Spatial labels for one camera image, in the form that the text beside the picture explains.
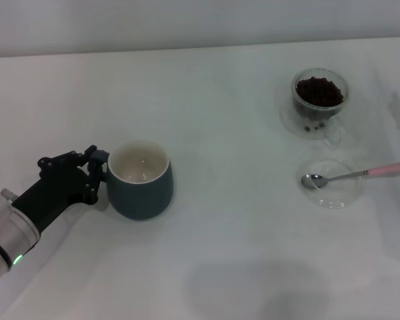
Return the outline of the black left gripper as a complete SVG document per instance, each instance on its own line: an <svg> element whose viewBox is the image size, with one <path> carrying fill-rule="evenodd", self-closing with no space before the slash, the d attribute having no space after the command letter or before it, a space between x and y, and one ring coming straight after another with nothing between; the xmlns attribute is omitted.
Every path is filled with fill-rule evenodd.
<svg viewBox="0 0 400 320"><path fill-rule="evenodd" d="M95 145L83 153L70 151L38 160L41 178L20 195L12 206L22 212L42 233L68 207L98 201L101 182L106 182L106 156L92 156ZM87 164L88 175L80 168Z"/></svg>

